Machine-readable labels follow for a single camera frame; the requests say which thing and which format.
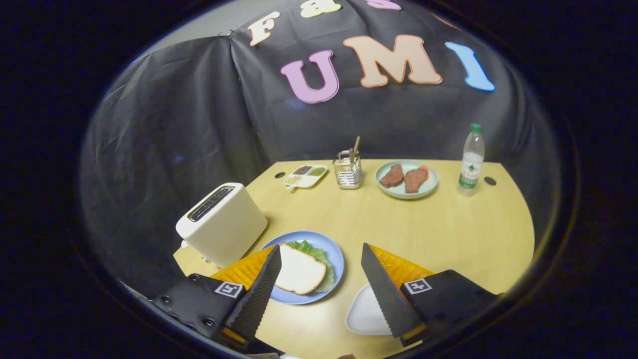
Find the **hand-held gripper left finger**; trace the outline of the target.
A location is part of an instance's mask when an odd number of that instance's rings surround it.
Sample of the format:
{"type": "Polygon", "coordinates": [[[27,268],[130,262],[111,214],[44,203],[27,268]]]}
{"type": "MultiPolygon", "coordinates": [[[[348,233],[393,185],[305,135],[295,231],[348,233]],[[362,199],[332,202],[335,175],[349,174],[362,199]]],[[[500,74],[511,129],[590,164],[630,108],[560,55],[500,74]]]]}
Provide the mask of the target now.
{"type": "Polygon", "coordinates": [[[280,269],[280,247],[273,245],[213,276],[192,273],[151,302],[208,339],[228,347],[249,347],[280,269]]]}

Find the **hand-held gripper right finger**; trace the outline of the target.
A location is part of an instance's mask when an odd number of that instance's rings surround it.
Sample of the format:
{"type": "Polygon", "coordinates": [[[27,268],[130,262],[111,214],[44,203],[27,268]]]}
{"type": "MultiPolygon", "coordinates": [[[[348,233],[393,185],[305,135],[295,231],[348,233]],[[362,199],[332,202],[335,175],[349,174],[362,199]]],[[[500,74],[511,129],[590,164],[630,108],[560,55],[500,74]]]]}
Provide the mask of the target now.
{"type": "Polygon", "coordinates": [[[362,268],[393,337],[403,346],[458,331],[497,295],[455,270],[434,273],[365,243],[362,268]]]}

